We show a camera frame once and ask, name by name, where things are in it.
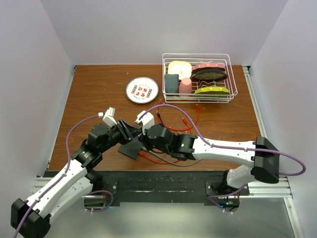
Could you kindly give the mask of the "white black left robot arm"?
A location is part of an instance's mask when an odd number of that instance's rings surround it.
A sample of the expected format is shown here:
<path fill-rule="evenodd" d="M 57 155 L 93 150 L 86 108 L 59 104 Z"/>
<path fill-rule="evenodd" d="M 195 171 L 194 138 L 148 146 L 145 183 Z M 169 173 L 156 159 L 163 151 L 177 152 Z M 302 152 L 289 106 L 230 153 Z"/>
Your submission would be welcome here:
<path fill-rule="evenodd" d="M 10 224 L 14 237 L 43 238 L 53 220 L 67 207 L 86 194 L 98 194 L 103 188 L 102 176 L 94 167 L 103 159 L 103 152 L 116 144 L 138 140 L 143 129 L 123 120 L 96 124 L 76 152 L 46 185 L 26 200 L 17 199 L 11 206 Z"/>

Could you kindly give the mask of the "dark teal cup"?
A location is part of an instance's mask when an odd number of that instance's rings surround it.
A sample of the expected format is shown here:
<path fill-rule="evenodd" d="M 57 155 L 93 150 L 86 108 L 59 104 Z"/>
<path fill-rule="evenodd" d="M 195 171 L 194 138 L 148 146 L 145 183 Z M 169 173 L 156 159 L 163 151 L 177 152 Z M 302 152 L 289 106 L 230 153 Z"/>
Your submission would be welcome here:
<path fill-rule="evenodd" d="M 179 88 L 179 75 L 178 74 L 165 74 L 164 84 L 166 93 L 178 93 Z"/>

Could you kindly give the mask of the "white patterned round plate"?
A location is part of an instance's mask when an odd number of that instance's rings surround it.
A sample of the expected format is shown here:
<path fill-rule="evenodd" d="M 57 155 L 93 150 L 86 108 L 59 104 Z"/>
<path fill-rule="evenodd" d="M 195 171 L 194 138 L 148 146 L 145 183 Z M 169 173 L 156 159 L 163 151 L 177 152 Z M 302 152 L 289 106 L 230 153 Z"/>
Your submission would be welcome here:
<path fill-rule="evenodd" d="M 132 79 L 126 86 L 127 98 L 136 104 L 147 104 L 152 102 L 159 94 L 158 84 L 148 77 L 137 77 Z"/>

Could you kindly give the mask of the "pink cup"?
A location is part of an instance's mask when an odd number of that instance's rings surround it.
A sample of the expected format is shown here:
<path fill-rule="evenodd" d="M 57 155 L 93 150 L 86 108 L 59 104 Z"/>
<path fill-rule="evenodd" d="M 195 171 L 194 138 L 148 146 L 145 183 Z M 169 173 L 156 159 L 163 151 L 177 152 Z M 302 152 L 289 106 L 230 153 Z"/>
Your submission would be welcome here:
<path fill-rule="evenodd" d="M 180 81 L 178 93 L 191 94 L 192 92 L 192 80 L 190 78 L 183 78 Z"/>

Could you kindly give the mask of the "aluminium frame rail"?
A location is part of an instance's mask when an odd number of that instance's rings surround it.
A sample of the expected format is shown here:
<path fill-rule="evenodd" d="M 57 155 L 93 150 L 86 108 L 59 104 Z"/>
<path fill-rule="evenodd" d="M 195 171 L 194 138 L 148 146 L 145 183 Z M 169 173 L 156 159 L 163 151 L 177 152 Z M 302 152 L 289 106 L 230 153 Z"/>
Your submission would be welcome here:
<path fill-rule="evenodd" d="M 247 66 L 242 67 L 247 86 L 249 89 L 250 97 L 256 114 L 258 126 L 261 132 L 261 136 L 266 137 L 266 129 L 264 126 L 261 111 L 257 102 L 256 94 L 253 88 L 252 79 L 250 77 L 249 68 Z M 290 189 L 288 178 L 282 178 L 279 184 L 264 184 L 262 182 L 250 183 L 251 195 L 250 198 L 282 198 L 287 210 L 287 217 L 290 221 L 294 237 L 303 238 L 304 233 L 300 225 L 300 221 L 295 209 L 293 194 Z"/>

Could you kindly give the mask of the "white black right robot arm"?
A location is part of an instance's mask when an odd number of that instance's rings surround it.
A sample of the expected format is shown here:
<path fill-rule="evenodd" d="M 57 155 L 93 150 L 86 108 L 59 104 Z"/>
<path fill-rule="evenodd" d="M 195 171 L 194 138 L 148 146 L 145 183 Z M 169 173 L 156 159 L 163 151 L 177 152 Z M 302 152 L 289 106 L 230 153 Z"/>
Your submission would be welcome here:
<path fill-rule="evenodd" d="M 220 183 L 222 192 L 227 195 L 256 180 L 269 184 L 279 182 L 278 150 L 265 137 L 245 142 L 220 141 L 174 134 L 165 126 L 155 124 L 139 140 L 148 150 L 157 149 L 180 161 L 215 159 L 240 164 L 229 170 Z"/>

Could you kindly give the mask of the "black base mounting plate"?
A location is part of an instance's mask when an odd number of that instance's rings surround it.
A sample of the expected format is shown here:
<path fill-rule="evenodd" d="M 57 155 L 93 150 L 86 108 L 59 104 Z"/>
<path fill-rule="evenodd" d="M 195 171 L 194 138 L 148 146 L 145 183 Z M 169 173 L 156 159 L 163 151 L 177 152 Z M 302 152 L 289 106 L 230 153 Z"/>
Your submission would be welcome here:
<path fill-rule="evenodd" d="M 203 203 L 209 197 L 224 208 L 239 206 L 234 195 L 249 195 L 249 188 L 231 188 L 225 183 L 226 171 L 90 171 L 87 178 L 93 191 L 110 192 L 106 203 Z"/>

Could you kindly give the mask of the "black network switch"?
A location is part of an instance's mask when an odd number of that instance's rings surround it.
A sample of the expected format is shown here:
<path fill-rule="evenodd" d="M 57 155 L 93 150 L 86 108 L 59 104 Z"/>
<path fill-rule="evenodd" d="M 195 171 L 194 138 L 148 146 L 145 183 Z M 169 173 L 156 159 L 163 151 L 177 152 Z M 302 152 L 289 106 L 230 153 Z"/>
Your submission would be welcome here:
<path fill-rule="evenodd" d="M 121 144 L 118 152 L 133 160 L 136 160 L 142 147 L 142 142 L 140 142 L 138 138 L 135 138 L 124 145 Z"/>

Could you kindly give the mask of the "yellow-green plate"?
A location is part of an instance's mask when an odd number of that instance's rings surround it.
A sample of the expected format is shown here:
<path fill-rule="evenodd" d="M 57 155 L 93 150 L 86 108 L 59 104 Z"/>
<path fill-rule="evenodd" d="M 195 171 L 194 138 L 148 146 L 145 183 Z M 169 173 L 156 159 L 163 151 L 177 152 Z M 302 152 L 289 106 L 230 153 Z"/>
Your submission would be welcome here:
<path fill-rule="evenodd" d="M 197 89 L 194 94 L 196 95 L 202 95 L 202 94 L 208 94 L 208 95 L 229 95 L 230 92 L 225 87 L 220 86 L 211 86 L 211 87 L 202 87 Z"/>

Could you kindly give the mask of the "pink plate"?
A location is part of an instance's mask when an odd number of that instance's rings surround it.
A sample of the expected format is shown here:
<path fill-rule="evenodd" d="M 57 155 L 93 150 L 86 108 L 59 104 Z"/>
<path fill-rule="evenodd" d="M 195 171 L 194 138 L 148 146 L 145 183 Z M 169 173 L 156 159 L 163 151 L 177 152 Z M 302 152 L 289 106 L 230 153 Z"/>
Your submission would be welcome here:
<path fill-rule="evenodd" d="M 201 64 L 195 65 L 192 69 L 192 73 L 197 73 L 200 70 L 206 70 L 206 69 L 216 69 L 221 71 L 226 70 L 225 65 L 222 63 L 207 62 L 207 63 L 201 63 Z"/>

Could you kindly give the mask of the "cream square bowl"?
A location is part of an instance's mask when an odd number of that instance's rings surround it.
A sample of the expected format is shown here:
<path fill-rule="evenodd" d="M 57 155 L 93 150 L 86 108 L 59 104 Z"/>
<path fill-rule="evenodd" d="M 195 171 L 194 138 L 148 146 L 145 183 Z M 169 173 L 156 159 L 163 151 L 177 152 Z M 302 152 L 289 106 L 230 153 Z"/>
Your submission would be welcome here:
<path fill-rule="evenodd" d="M 192 75 L 192 66 L 189 62 L 174 60 L 168 65 L 168 74 L 178 74 L 179 80 L 190 78 Z"/>

